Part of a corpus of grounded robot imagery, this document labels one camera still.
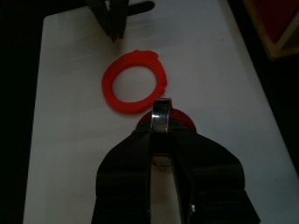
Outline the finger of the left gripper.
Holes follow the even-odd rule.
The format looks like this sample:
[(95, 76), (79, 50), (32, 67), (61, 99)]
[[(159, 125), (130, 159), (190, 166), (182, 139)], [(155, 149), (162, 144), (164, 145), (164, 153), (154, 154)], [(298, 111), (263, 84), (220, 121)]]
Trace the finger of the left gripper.
[(117, 37), (113, 33), (113, 26), (111, 22), (105, 0), (84, 0), (84, 1), (96, 17), (97, 23), (104, 33), (107, 34), (107, 36), (111, 38), (112, 41), (116, 41)]
[(128, 0), (108, 0), (109, 34), (112, 40), (124, 37)]

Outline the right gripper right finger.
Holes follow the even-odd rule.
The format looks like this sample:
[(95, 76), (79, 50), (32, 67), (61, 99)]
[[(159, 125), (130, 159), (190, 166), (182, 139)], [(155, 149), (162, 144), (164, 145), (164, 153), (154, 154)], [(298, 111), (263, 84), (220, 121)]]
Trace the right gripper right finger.
[(239, 159), (178, 122), (168, 137), (182, 224), (259, 224)]

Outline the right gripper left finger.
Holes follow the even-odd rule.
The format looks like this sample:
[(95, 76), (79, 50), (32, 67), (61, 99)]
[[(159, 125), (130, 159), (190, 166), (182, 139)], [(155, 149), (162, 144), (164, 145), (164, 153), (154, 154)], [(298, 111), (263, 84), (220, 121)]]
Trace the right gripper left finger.
[(142, 124), (99, 165), (91, 224), (151, 224), (150, 161), (150, 125)]

